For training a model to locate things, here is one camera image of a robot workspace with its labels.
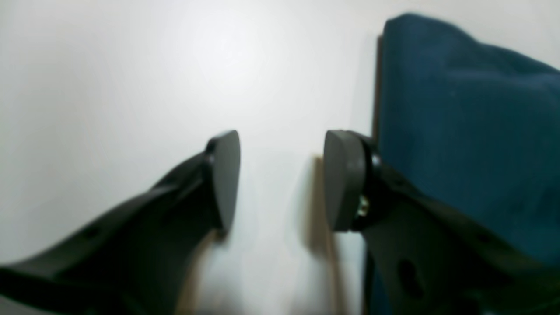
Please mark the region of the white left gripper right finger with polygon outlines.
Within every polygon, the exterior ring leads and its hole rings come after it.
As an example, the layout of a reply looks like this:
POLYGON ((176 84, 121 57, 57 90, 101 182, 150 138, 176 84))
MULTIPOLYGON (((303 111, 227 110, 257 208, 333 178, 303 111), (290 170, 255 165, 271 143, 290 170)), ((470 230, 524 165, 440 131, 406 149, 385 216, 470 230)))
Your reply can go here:
POLYGON ((335 232, 364 238, 394 315, 557 315, 559 270, 424 195, 372 138, 327 131, 324 203, 335 232))

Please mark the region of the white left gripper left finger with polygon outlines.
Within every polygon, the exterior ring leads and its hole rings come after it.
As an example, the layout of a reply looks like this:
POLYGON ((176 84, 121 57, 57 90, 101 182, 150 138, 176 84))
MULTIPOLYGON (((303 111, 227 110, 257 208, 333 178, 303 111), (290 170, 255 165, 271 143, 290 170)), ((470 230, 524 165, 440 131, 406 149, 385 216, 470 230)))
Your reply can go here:
POLYGON ((62 315, 172 315, 196 247, 235 215, 237 131, 50 249, 1 267, 1 295, 62 315))

